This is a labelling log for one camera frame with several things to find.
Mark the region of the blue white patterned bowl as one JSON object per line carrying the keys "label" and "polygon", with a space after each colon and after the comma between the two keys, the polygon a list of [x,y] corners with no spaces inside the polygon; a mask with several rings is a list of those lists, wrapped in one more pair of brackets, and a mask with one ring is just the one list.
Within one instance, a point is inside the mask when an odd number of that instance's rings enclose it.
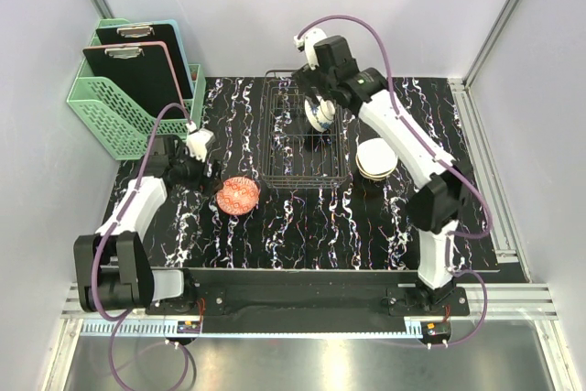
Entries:
{"label": "blue white patterned bowl", "polygon": [[320,133],[330,129],[336,113],[334,103],[321,98],[319,98],[318,103],[313,103],[310,99],[306,99],[304,111],[311,127]]}

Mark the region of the red orange patterned bowl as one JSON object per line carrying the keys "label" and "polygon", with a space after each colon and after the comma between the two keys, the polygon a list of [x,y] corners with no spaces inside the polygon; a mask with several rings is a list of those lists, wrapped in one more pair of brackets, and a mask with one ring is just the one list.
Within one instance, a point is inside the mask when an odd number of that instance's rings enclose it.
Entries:
{"label": "red orange patterned bowl", "polygon": [[229,215],[241,216],[252,211],[260,199],[260,187],[247,177],[232,177],[222,183],[216,193],[219,209]]}

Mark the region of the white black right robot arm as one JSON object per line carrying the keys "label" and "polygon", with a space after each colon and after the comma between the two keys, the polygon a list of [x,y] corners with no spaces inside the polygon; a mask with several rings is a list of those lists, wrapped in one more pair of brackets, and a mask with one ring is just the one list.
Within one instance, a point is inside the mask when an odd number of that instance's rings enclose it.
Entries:
{"label": "white black right robot arm", "polygon": [[418,231],[419,263],[407,304],[430,315],[440,312],[455,289],[449,259],[469,194],[463,179],[470,176],[471,165],[457,161],[414,121],[398,101],[390,74],[359,68],[346,38],[313,28],[294,44],[306,59],[293,78],[306,96],[310,125],[323,133],[332,125],[335,109],[346,109],[386,142],[411,175],[416,191],[407,202],[407,215]]}

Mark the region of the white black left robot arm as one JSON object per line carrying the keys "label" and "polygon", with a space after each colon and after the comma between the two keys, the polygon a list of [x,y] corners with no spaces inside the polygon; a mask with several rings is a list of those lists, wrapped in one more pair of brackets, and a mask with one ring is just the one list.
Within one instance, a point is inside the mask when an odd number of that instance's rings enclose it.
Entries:
{"label": "white black left robot arm", "polygon": [[95,233],[81,235],[73,245],[81,308],[114,320],[110,310],[147,309],[165,300],[177,313],[191,312],[198,292],[187,285],[180,269],[154,270],[143,241],[168,195],[177,187],[206,194],[219,180],[221,163],[207,156],[214,134],[197,130],[186,139],[176,135],[154,136],[147,146],[136,176]]}

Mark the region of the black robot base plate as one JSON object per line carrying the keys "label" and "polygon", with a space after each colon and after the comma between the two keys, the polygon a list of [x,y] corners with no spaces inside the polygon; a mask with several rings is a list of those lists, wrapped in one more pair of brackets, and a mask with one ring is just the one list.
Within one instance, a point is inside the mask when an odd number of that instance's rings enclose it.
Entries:
{"label": "black robot base plate", "polygon": [[456,285],[448,299],[431,311],[407,304],[406,294],[417,282],[413,271],[188,268],[184,273],[185,295],[161,300],[147,312],[193,318],[201,311],[208,336],[372,336],[404,331],[406,318],[470,315],[466,292]]}

